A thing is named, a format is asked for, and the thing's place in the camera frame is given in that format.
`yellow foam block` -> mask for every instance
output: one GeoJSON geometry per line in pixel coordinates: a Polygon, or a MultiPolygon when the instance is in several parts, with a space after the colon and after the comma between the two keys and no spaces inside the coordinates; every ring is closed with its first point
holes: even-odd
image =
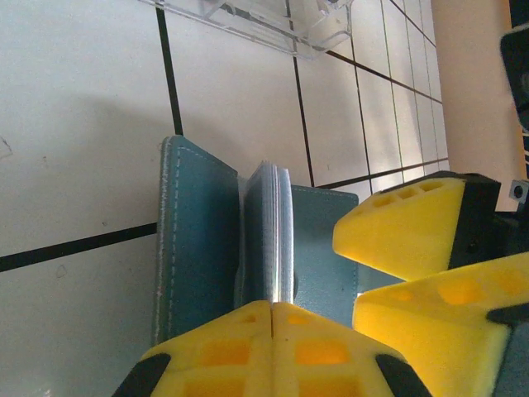
{"type": "Polygon", "coordinates": [[[435,396],[493,392],[510,329],[493,309],[529,302],[529,253],[362,294],[355,330],[401,352],[435,396]]]}
{"type": "Polygon", "coordinates": [[[171,360],[152,397],[264,397],[271,389],[272,339],[268,302],[259,301],[161,343],[142,360],[171,360]]]}
{"type": "Polygon", "coordinates": [[[465,181],[427,179],[374,194],[338,221],[339,255],[404,280],[446,270],[465,181]]]}
{"type": "MultiPolygon", "coordinates": [[[[377,357],[405,363],[394,349],[351,328],[265,301],[161,343],[142,360],[160,353],[170,361],[153,397],[390,397],[377,357]]],[[[404,377],[399,371],[393,381],[404,377]]]]}
{"type": "Polygon", "coordinates": [[[394,349],[291,304],[272,319],[274,397],[393,396],[375,357],[394,349]]]}

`tiled floor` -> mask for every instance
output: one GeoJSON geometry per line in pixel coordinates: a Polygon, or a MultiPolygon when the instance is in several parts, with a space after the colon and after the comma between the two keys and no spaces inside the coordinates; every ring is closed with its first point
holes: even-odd
{"type": "MultiPolygon", "coordinates": [[[[297,63],[167,15],[184,135],[244,176],[272,160],[360,200],[447,170],[430,1],[353,4],[352,43],[297,63]]],[[[0,270],[54,259],[0,274],[0,395],[109,395],[149,346],[155,239],[61,255],[154,231],[174,133],[155,9],[2,16],[0,270]]]]}

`white stitching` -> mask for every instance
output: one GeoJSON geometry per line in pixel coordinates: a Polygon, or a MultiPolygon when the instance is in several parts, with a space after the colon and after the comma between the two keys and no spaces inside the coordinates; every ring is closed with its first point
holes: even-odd
{"type": "MultiPolygon", "coordinates": [[[[162,161],[161,166],[161,186],[160,186],[160,197],[161,203],[160,203],[160,224],[158,225],[159,230],[164,230],[165,227],[165,201],[167,199],[167,188],[168,188],[168,180],[169,180],[169,169],[168,169],[168,161],[169,161],[169,148],[171,147],[171,143],[169,140],[164,141],[164,159],[162,161]]],[[[164,255],[164,239],[160,238],[160,246],[157,253],[157,256],[159,258],[159,261],[162,261],[164,255]]],[[[155,342],[158,343],[160,340],[160,301],[162,296],[162,274],[163,274],[163,267],[158,264],[158,269],[156,270],[156,299],[155,299],[155,335],[154,339],[155,342]]]]}
{"type": "MultiPolygon", "coordinates": [[[[169,316],[168,316],[168,337],[171,336],[172,330],[173,330],[173,306],[174,306],[174,276],[176,275],[176,233],[178,231],[178,206],[179,206],[179,176],[180,176],[180,163],[181,163],[181,156],[180,151],[188,151],[201,159],[204,159],[205,161],[212,163],[214,165],[222,166],[222,164],[219,164],[211,159],[208,159],[207,157],[200,155],[196,151],[189,149],[188,147],[182,147],[179,146],[179,148],[176,151],[176,175],[174,176],[174,220],[173,220],[173,238],[172,238],[172,255],[171,255],[171,284],[170,284],[170,291],[169,291],[169,316]]],[[[226,168],[222,167],[219,168],[220,171],[227,175],[236,175],[236,172],[233,170],[227,170],[226,168]]]]}

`clear plastic container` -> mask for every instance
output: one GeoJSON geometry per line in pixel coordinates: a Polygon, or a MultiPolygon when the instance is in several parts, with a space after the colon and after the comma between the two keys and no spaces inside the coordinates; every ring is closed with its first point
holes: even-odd
{"type": "Polygon", "coordinates": [[[351,34],[353,0],[141,1],[306,59],[351,34]]]}

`beige wall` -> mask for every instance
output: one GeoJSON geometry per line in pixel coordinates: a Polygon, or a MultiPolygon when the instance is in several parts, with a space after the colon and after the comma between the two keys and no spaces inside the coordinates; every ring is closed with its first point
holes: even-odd
{"type": "Polygon", "coordinates": [[[431,0],[450,167],[502,182],[501,209],[511,180],[522,178],[517,122],[499,41],[510,29],[508,1],[431,0]]]}

